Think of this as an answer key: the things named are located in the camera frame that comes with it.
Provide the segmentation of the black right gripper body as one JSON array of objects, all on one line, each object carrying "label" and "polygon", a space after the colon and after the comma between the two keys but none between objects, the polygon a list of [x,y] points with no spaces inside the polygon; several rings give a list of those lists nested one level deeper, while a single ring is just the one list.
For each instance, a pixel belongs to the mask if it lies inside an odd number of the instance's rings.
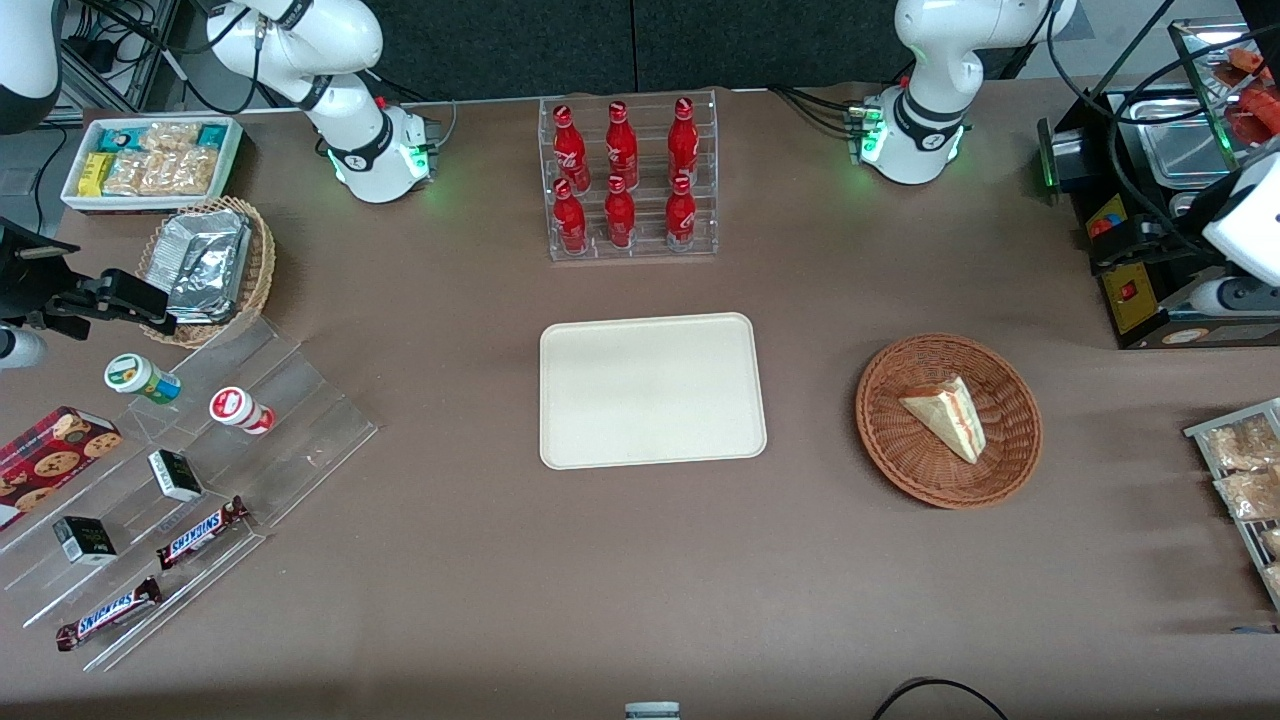
[{"label": "black right gripper body", "polygon": [[44,331],[49,327],[49,302],[79,282],[64,256],[81,247],[29,232],[10,220],[3,220],[1,228],[3,322]]}]

